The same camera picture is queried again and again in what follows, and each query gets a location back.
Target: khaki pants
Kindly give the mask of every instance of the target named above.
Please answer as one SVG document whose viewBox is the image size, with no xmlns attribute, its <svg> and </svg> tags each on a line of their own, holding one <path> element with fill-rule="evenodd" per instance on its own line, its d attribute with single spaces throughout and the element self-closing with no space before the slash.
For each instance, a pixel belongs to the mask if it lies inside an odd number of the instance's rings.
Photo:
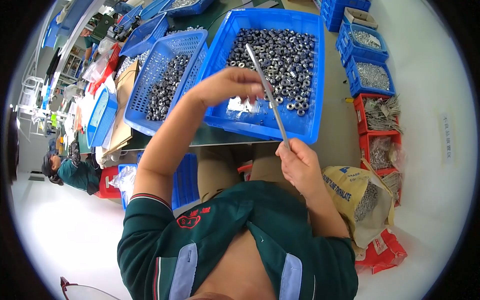
<svg viewBox="0 0 480 300">
<path fill-rule="evenodd" d="M 279 143 L 252 145 L 220 145 L 196 148 L 198 160 L 198 192 L 203 203 L 241 182 L 237 168 L 253 161 L 250 181 L 263 180 L 289 192 L 300 202 L 305 198 L 282 173 L 281 160 L 275 155 Z"/>
</svg>

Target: handwritten sign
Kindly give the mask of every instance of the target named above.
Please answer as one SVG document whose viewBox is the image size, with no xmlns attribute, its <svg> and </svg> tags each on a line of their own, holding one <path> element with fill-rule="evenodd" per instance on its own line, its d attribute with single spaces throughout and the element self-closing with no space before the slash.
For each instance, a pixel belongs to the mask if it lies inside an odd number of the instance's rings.
<svg viewBox="0 0 480 300">
<path fill-rule="evenodd" d="M 451 164 L 454 161 L 454 145 L 453 145 L 453 127 L 452 119 L 447 112 L 440 114 L 441 127 L 440 131 L 442 133 L 442 144 L 443 144 L 443 156 L 444 162 Z"/>
</svg>

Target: person's left hand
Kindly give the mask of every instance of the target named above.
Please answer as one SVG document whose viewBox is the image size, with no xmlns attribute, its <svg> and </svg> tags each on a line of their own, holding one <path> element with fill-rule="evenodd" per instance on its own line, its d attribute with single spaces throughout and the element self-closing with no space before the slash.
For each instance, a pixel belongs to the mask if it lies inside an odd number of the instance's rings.
<svg viewBox="0 0 480 300">
<path fill-rule="evenodd" d="M 242 100 L 248 97 L 253 104 L 257 97 L 264 97 L 264 86 L 257 72 L 228 67 L 200 81 L 188 93 L 199 99 L 205 108 L 232 96 L 239 96 Z"/>
</svg>

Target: cable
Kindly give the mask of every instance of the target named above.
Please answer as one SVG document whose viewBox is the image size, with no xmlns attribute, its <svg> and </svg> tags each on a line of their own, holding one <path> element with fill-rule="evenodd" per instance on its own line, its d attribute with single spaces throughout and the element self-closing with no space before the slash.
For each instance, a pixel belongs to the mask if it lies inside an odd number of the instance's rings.
<svg viewBox="0 0 480 300">
<path fill-rule="evenodd" d="M 209 30 L 210 27 L 212 27 L 213 23 L 215 23 L 215 21 L 216 21 L 218 18 L 220 18 L 221 16 L 223 16 L 223 15 L 226 14 L 227 12 L 229 12 L 229 11 L 231 11 L 231 10 L 234 10 L 234 9 L 240 7 L 240 6 L 247 5 L 247 4 L 252 3 L 252 2 L 253 2 L 253 0 L 250 0 L 250 1 L 248 1 L 247 3 L 243 3 L 242 5 L 236 6 L 236 7 L 234 7 L 234 8 L 229 9 L 229 10 L 226 11 L 226 12 L 223 12 L 221 15 L 219 15 L 218 17 L 216 17 L 216 18 L 211 22 L 211 24 L 207 27 L 207 30 Z"/>
</svg>

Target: red embroidered logo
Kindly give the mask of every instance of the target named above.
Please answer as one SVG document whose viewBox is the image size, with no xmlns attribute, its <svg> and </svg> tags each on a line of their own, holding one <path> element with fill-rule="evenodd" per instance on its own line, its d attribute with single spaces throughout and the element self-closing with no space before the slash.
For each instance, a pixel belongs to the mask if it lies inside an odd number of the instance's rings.
<svg viewBox="0 0 480 300">
<path fill-rule="evenodd" d="M 192 229 L 193 227 L 195 227 L 195 225 L 198 224 L 198 222 L 200 222 L 200 216 L 181 216 L 177 219 L 177 223 L 181 228 Z"/>
</svg>

